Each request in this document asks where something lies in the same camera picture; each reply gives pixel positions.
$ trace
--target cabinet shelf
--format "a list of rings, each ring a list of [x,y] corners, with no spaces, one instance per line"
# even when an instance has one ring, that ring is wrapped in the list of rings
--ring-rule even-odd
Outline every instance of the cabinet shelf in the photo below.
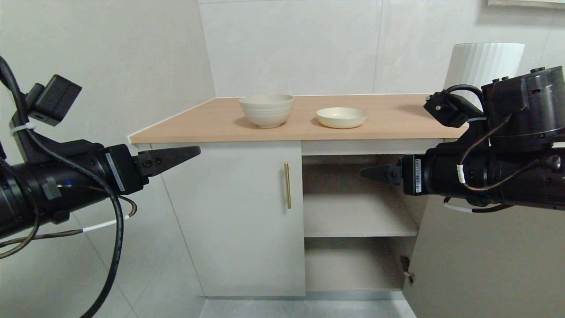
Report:
[[[307,292],[402,290],[385,239],[309,238],[305,251]]]
[[[303,166],[305,237],[406,237],[418,227],[391,186],[360,165]]]

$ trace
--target open cabinet door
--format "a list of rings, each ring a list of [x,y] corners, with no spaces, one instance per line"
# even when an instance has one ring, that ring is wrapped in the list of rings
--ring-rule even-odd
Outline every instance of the open cabinet door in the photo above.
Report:
[[[565,317],[565,211],[473,214],[430,196],[408,272],[417,318]]]

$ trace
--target cabinet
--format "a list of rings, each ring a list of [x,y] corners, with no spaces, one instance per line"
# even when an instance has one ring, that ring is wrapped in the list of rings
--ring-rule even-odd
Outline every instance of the cabinet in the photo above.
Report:
[[[205,296],[400,291],[391,242],[412,242],[417,222],[401,190],[359,170],[440,141],[199,144],[163,178]]]
[[[200,147],[200,156],[163,179],[204,294],[304,295],[300,141]]]
[[[438,142],[200,144],[163,178],[205,296],[402,291],[418,318],[564,316],[562,211],[457,212],[358,178]]]

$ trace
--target white cable tie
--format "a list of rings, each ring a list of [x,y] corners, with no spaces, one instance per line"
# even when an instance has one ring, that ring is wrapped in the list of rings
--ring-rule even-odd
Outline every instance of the white cable tie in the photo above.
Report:
[[[449,204],[447,202],[444,202],[444,205],[445,205],[446,208],[452,209],[452,210],[455,210],[455,211],[473,213],[473,210],[469,209],[469,208],[459,207],[457,205]]]
[[[467,120],[467,122],[470,123],[470,122],[485,121],[485,120],[486,120],[486,117],[475,117],[475,118],[469,118]]]
[[[16,132],[18,132],[18,131],[20,131],[20,130],[24,130],[24,129],[31,129],[31,130],[34,130],[35,127],[36,127],[36,126],[35,126],[34,123],[32,123],[32,122],[27,122],[27,123],[25,123],[25,125],[17,126],[17,127],[14,127],[14,128],[12,128],[12,129],[10,129],[10,135],[13,136]]]
[[[457,165],[457,176],[459,177],[459,182],[465,183],[465,173],[463,172],[463,165]]]
[[[129,219],[129,215],[124,216],[124,221],[127,220],[127,219]],[[93,226],[85,227],[84,229],[82,229],[82,232],[86,233],[86,232],[98,230],[98,229],[101,229],[103,227],[114,225],[114,224],[116,224],[116,220],[112,220],[112,221],[96,224],[96,225],[93,225]]]

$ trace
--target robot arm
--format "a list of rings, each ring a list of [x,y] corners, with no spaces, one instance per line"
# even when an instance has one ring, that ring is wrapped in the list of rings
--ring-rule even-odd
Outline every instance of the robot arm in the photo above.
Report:
[[[25,238],[0,242],[0,247],[18,244],[0,253],[0,259],[22,250],[29,242],[82,233],[85,229],[36,236],[47,223],[61,223],[70,213],[109,197],[116,214],[114,253],[106,282],[94,303],[82,315],[93,317],[108,297],[114,283],[123,240],[120,195],[143,189],[149,177],[158,175],[200,154],[199,147],[184,147],[129,154],[124,144],[104,147],[86,140],[57,143],[33,131],[32,117],[56,126],[63,120],[81,87],[55,75],[47,86],[36,84],[28,94],[20,92],[6,61],[0,57],[0,81],[10,90],[17,111],[10,122],[24,163],[11,166],[0,146],[0,238],[32,228]],[[131,215],[135,212],[132,203]]]
[[[484,113],[452,91],[474,92]],[[493,80],[481,87],[456,85],[431,95],[424,108],[442,125],[469,129],[455,142],[425,154],[402,157],[396,165],[364,169],[362,176],[403,184],[408,195],[436,194],[471,205],[512,205],[565,210],[565,84],[561,66]]]

